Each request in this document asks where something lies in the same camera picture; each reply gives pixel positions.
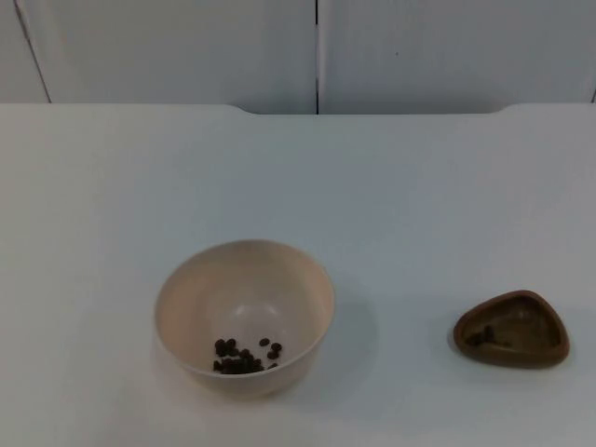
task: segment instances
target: brown ceramic dish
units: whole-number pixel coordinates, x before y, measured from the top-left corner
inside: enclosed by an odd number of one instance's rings
[[[547,368],[569,354],[561,319],[532,291],[511,291],[469,310],[455,325],[454,341],[472,359],[516,368]]]

